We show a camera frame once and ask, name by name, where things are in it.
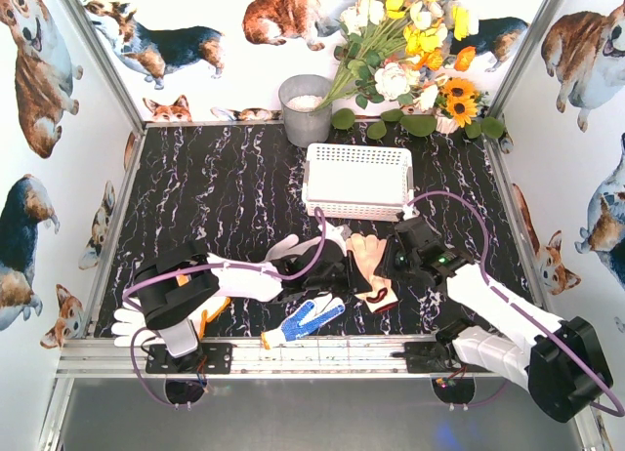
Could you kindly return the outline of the white perforated storage basket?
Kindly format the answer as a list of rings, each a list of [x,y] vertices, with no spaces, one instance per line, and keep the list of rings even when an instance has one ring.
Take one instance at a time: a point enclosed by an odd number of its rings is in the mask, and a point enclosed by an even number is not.
[[[302,201],[312,216],[396,222],[414,198],[406,148],[313,143],[307,149]]]

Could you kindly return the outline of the cream glove red cuff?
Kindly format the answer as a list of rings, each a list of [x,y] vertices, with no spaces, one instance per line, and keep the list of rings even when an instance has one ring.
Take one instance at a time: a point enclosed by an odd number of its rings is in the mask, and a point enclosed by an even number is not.
[[[354,255],[355,264],[364,280],[371,286],[367,292],[356,294],[365,302],[372,313],[379,313],[395,307],[398,298],[392,288],[392,281],[376,275],[375,270],[382,262],[387,246],[386,239],[376,235],[353,233],[347,239],[347,249]]]

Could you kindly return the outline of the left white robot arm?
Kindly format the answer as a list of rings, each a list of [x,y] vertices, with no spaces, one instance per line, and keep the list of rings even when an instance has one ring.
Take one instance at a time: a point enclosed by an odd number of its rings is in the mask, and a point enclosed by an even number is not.
[[[195,243],[178,247],[138,269],[130,289],[137,299],[128,306],[144,318],[138,330],[154,333],[179,359],[199,354],[203,328],[235,299],[268,303],[315,293],[262,332],[264,348],[272,349],[317,332],[345,311],[345,296],[365,298],[371,289],[350,239],[328,234],[301,241],[289,234],[259,263],[228,260]]]

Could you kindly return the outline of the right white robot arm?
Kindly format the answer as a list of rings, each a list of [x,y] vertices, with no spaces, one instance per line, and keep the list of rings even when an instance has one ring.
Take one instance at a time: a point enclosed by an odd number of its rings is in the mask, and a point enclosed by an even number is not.
[[[486,274],[469,253],[441,243],[423,218],[396,223],[375,272],[443,288],[449,299],[487,321],[492,332],[459,320],[440,330],[437,341],[461,362],[526,390],[553,420],[566,423],[610,393],[611,372],[588,321],[565,320],[529,303]]]

